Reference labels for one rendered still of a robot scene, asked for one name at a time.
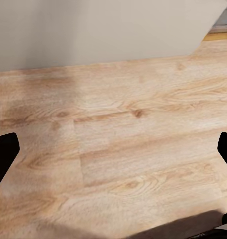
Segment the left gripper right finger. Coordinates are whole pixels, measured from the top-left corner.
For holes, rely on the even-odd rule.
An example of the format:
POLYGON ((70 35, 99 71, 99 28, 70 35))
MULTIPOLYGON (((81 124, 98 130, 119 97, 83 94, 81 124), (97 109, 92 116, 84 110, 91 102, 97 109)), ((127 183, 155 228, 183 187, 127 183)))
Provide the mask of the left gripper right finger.
POLYGON ((227 133, 222 132, 218 141, 217 150, 227 164, 227 133))

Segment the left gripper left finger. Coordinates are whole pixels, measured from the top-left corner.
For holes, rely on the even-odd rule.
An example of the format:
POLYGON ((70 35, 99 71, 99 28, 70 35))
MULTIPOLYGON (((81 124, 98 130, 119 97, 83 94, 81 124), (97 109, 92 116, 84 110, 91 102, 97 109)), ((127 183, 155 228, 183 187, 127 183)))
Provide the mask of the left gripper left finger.
POLYGON ((20 145, 15 132, 0 136, 0 182, 19 152, 20 145))

